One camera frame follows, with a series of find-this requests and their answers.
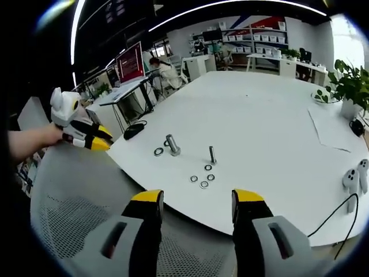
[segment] computer mouse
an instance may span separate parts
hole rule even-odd
[[[126,129],[123,137],[125,138],[125,140],[129,140],[133,138],[136,134],[138,134],[140,131],[142,131],[144,128],[145,125],[143,123],[131,125]]]

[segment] white pot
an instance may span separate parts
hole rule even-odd
[[[344,98],[340,115],[349,121],[353,121],[362,109],[358,104],[354,104],[352,99]]]

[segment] white paper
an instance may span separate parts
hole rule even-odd
[[[358,137],[352,132],[347,119],[338,114],[330,114],[324,108],[315,105],[308,108],[310,117],[322,145],[351,152]]]

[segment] storage box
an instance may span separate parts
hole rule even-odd
[[[272,55],[272,49],[271,48],[264,48],[265,49],[265,55],[271,56]]]
[[[225,22],[219,22],[219,28],[224,31],[227,29],[227,25]]]
[[[251,53],[251,47],[250,47],[250,46],[244,46],[244,47],[243,47],[243,51],[244,51],[245,53]]]
[[[279,30],[286,31],[286,23],[285,22],[278,22]]]
[[[279,42],[279,43],[285,43],[285,42],[286,42],[286,38],[285,38],[285,37],[283,37],[283,36],[279,36],[279,37],[278,37],[278,42]]]
[[[268,42],[268,41],[269,41],[269,36],[261,35],[261,40],[262,40],[263,42]]]

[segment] metal washer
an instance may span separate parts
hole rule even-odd
[[[158,148],[156,148],[156,149],[155,149],[155,151],[154,151],[154,155],[155,155],[155,157],[159,157],[159,156],[161,156],[163,153],[164,153],[164,149],[162,149],[162,147],[158,147]]]
[[[204,169],[205,169],[206,171],[210,171],[211,169],[213,169],[213,167],[212,167],[210,164],[207,164],[207,165],[204,167]]]
[[[197,176],[196,176],[196,175],[192,175],[192,176],[190,177],[190,181],[191,181],[192,183],[197,182],[197,181],[198,181]]]
[[[214,181],[215,180],[215,176],[214,176],[214,174],[209,174],[207,177],[206,177],[206,179],[208,179],[208,181]]]
[[[206,182],[206,181],[202,181],[202,182],[200,183],[200,188],[202,188],[202,189],[207,189],[207,188],[208,188],[208,186],[209,186],[209,183],[208,183],[208,182]]]

